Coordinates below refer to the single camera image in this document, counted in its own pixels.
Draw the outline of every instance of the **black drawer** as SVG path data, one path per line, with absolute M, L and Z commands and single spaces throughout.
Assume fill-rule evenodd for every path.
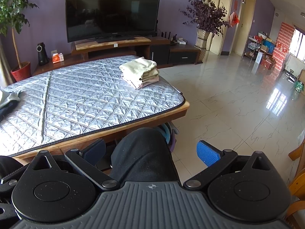
M 196 62 L 197 52 L 170 52 L 169 64 L 193 64 Z

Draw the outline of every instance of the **wooden chair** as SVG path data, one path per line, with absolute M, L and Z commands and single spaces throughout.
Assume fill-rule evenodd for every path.
M 296 229 L 301 229 L 293 214 L 299 210 L 305 209 L 305 139 L 300 146 L 290 152 L 288 156 L 292 161 L 300 157 L 300 161 L 296 170 L 295 178 L 288 185 L 291 195 L 298 197 L 300 200 L 292 203 L 286 214 L 286 221 Z

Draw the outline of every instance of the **pink cloth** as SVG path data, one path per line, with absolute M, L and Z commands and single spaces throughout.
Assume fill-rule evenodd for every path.
M 149 85 L 149 84 L 153 84 L 153 83 L 156 83 L 156 82 L 159 81 L 159 76 L 150 78 L 150 79 L 148 79 L 148 80 L 145 80 L 144 82 L 142 82 L 142 81 L 131 81 L 131 80 L 129 80 L 129 79 L 126 79 L 126 78 L 124 77 L 124 74 L 123 74 L 123 73 L 121 74 L 121 77 L 123 78 L 123 80 L 124 80 L 125 82 L 127 82 L 127 83 L 128 83 L 131 87 L 133 87 L 134 89 L 141 89 L 141 88 L 143 88 L 143 87 L 145 87 L 145 86 L 147 86 L 147 85 Z

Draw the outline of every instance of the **gray plastic panel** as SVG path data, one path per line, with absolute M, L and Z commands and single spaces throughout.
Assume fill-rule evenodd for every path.
M 184 190 L 176 182 L 126 182 L 123 188 L 104 192 L 93 207 L 72 221 L 36 224 L 20 221 L 14 229 L 284 229 L 282 221 L 249 225 L 216 213 L 200 192 Z

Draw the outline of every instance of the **red boxes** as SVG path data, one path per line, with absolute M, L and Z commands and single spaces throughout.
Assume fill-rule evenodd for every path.
M 267 69 L 271 69 L 271 67 L 272 67 L 272 64 L 267 62 L 265 59 L 262 59 L 262 62 L 260 64 Z

